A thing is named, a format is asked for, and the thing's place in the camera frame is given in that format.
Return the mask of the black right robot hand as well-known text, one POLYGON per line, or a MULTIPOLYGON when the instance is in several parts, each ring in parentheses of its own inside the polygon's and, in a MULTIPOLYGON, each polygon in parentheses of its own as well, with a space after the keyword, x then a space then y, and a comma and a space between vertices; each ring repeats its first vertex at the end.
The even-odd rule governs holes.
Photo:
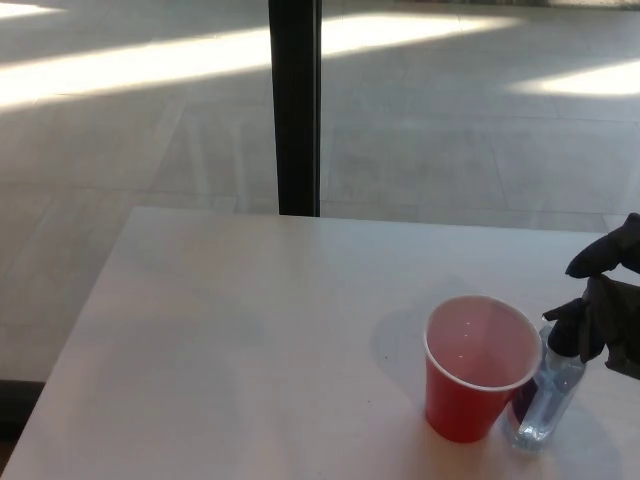
POLYGON ((639 272, 639 215, 594 241, 569 263, 566 274, 587 281, 588 312, 609 354, 607 368, 639 378, 639 287, 606 276, 622 266, 639 272))

